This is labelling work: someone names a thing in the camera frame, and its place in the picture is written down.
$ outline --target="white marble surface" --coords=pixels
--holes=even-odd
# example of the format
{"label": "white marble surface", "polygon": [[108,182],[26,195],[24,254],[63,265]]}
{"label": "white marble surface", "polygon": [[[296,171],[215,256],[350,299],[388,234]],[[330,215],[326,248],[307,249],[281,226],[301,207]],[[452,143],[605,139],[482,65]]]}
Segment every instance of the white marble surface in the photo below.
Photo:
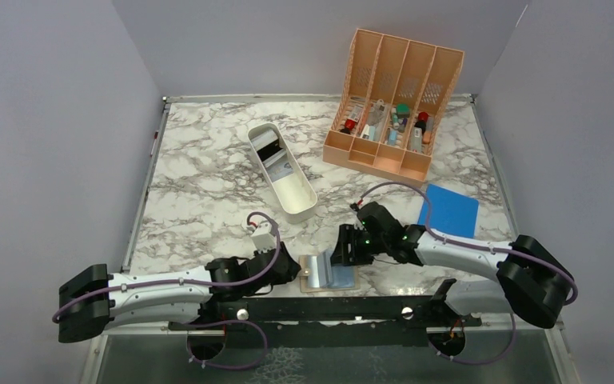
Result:
{"label": "white marble surface", "polygon": [[[262,210],[280,224],[297,259],[335,244],[337,228],[353,223],[348,205],[384,181],[324,163],[321,152],[337,102],[176,103],[172,105],[150,186],[131,274],[155,274],[204,265],[214,258],[250,256],[242,222]],[[311,219],[290,225],[255,162],[245,133],[276,124],[319,197]],[[437,134],[428,182],[479,200],[476,238],[510,239],[510,229],[472,108],[450,102]],[[402,187],[372,194],[402,223],[417,221],[422,199]],[[379,257],[392,261],[386,256]],[[376,262],[359,269],[359,290],[311,295],[431,294],[445,278],[479,278],[441,267]],[[303,295],[297,281],[272,295]]]}

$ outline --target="round hole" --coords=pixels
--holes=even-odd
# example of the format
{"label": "round hole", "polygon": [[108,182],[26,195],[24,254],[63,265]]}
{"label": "round hole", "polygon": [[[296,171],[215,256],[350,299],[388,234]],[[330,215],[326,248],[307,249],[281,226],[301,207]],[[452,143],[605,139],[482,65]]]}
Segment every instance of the round hole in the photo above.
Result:
{"label": "round hole", "polygon": [[207,342],[197,345],[189,345],[189,350],[199,360],[210,360],[216,357],[225,348],[221,342]]}

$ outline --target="gray wall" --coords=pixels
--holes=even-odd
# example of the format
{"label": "gray wall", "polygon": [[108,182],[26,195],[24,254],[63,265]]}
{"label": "gray wall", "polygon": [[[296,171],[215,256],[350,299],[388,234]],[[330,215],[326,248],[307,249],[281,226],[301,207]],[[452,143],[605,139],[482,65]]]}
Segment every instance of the gray wall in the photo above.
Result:
{"label": "gray wall", "polygon": [[520,232],[580,286],[580,376],[614,382],[614,2],[532,2],[477,105]]}
{"label": "gray wall", "polygon": [[114,0],[159,90],[339,94],[357,27],[465,51],[478,93],[527,0]]}
{"label": "gray wall", "polygon": [[0,2],[0,383],[78,382],[58,287],[118,268],[161,95],[109,1]]}

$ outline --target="white tray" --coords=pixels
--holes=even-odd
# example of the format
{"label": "white tray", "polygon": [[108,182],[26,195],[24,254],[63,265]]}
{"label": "white tray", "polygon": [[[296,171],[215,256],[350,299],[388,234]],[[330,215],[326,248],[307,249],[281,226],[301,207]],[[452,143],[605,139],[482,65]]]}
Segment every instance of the white tray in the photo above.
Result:
{"label": "white tray", "polygon": [[291,224],[302,222],[314,215],[314,210],[317,207],[318,196],[314,192],[314,188],[309,184],[309,180],[302,172],[300,165],[297,164],[293,153],[286,145],[286,142],[281,135],[281,132],[274,124],[263,124],[256,126],[248,130],[249,143],[255,137],[263,134],[267,130],[273,130],[276,136],[279,138],[279,146],[286,149],[288,161],[293,168],[293,173],[285,176],[275,182],[272,182],[267,169],[262,164],[260,156],[257,155],[257,151],[250,145],[253,158],[256,160],[258,166],[262,170],[262,174],[265,175],[265,180],[272,187],[274,196],[277,197],[281,208],[286,214],[288,222]]}

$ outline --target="purple cable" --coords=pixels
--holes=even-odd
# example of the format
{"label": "purple cable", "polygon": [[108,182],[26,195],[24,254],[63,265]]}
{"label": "purple cable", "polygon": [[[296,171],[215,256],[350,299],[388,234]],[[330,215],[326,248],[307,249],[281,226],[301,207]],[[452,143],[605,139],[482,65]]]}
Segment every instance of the purple cable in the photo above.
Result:
{"label": "purple cable", "polygon": [[189,339],[188,339],[187,340],[187,353],[189,354],[189,362],[201,363],[201,367],[212,366],[213,368],[220,368],[223,370],[248,370],[250,368],[254,368],[255,366],[258,366],[262,362],[262,359],[264,359],[265,356],[267,356],[267,354],[269,353],[269,342],[267,341],[267,335],[262,330],[262,328],[260,328],[257,324],[253,322],[248,322],[246,320],[223,320],[221,322],[211,322],[209,324],[184,324],[184,325],[189,328],[199,329],[199,328],[208,328],[211,326],[224,326],[226,324],[246,324],[247,326],[252,326],[253,328],[255,328],[255,330],[257,330],[257,332],[259,332],[260,336],[262,337],[262,344],[263,344],[262,355],[256,360],[253,360],[252,362],[249,362],[248,364],[244,364],[242,366],[225,366],[222,364],[216,364],[214,362],[206,362],[206,360],[199,360],[198,358],[196,358],[196,356],[192,354],[191,345],[189,344]]}
{"label": "purple cable", "polygon": [[[415,190],[418,194],[420,194],[420,196],[422,196],[422,198],[425,200],[425,202],[427,202],[427,216],[425,217],[425,230],[433,238],[436,238],[436,239],[441,240],[442,242],[446,242],[448,244],[453,244],[454,246],[463,246],[464,248],[469,248],[470,250],[485,250],[485,251],[491,252],[491,249],[488,248],[487,246],[476,246],[474,244],[469,244],[467,242],[461,242],[461,241],[454,240],[454,239],[451,239],[451,238],[445,238],[444,236],[441,236],[440,234],[434,232],[432,230],[432,228],[429,227],[429,216],[432,214],[432,203],[429,201],[429,198],[427,197],[425,192],[421,191],[420,188],[417,188],[415,186],[411,186],[411,185],[406,184],[404,182],[382,182],[382,183],[374,186],[373,188],[365,191],[361,195],[361,198],[366,197],[368,194],[370,194],[374,190],[380,188],[381,186],[391,186],[391,185],[406,186],[406,187],[408,187],[408,188],[410,188],[412,190]],[[530,254],[525,254],[525,253],[520,252],[518,250],[508,250],[507,248],[493,248],[492,252],[497,252],[497,253],[501,253],[501,254],[511,254],[511,255],[514,255],[514,256],[517,256],[517,257],[520,257],[520,258],[524,258],[524,259],[526,259],[526,260],[528,260],[530,262],[535,262],[536,264],[540,264],[542,266],[547,267],[548,269],[550,269],[555,274],[559,274],[572,287],[571,297],[566,300],[566,302],[564,303],[565,306],[567,306],[568,304],[573,303],[578,298],[578,285],[576,285],[576,282],[573,281],[573,278],[568,276],[568,274],[566,272],[564,272],[562,269],[560,269],[560,268],[558,268],[558,267],[556,267],[556,266],[546,262],[545,260],[540,260],[539,258],[534,258]]]}
{"label": "purple cable", "polygon": [[456,358],[454,356],[448,356],[447,354],[443,354],[432,343],[429,343],[429,346],[431,346],[432,349],[434,349],[437,352],[437,356],[445,358],[446,360],[450,360],[451,362],[456,362],[458,364],[463,364],[466,366],[485,366],[487,364],[497,362],[498,360],[501,360],[502,358],[507,356],[507,354],[509,354],[510,351],[512,351],[512,348],[514,347],[514,342],[516,341],[516,320],[514,319],[513,314],[509,314],[509,317],[512,319],[512,337],[509,339],[509,344],[495,358],[489,358],[486,360],[482,360],[480,362],[475,362],[472,360],[464,360],[462,358]]}
{"label": "purple cable", "polygon": [[[238,282],[204,282],[201,280],[194,280],[191,278],[185,279],[184,282],[187,284],[195,284],[195,285],[200,285],[200,286],[242,286],[244,284],[248,284],[249,282],[254,282],[255,280],[258,280],[262,275],[266,274],[267,271],[272,269],[272,267],[274,266],[274,263],[277,261],[277,258],[279,257],[279,251],[281,248],[281,236],[279,235],[279,225],[277,224],[277,222],[272,220],[272,218],[268,216],[267,214],[264,214],[262,212],[257,212],[257,211],[251,212],[246,217],[245,220],[248,225],[250,225],[250,218],[253,217],[254,215],[259,215],[267,219],[269,224],[272,225],[273,235],[277,238],[277,248],[274,251],[274,256],[272,257],[272,260],[269,261],[269,264],[267,264],[265,269],[261,270],[260,273],[255,274],[254,276],[251,276],[245,280],[241,280]],[[144,288],[146,286],[161,286],[165,284],[180,284],[180,280],[176,278],[171,278],[171,279],[166,279],[166,280],[157,280],[154,282],[136,282],[134,284],[126,284],[126,288],[129,290],[132,290],[135,288]],[[105,288],[101,288],[99,290],[93,290],[91,292],[88,292],[87,294],[83,294],[75,298],[74,300],[67,302],[64,306],[61,306],[60,309],[55,311],[55,314],[53,314],[53,322],[55,324],[58,324],[60,322],[60,315],[64,314],[69,308],[77,305],[79,302],[82,302],[86,300],[87,298],[92,298],[93,296],[98,295],[98,294],[108,294],[109,292],[121,290],[121,288],[122,288],[121,286],[107,286]]]}

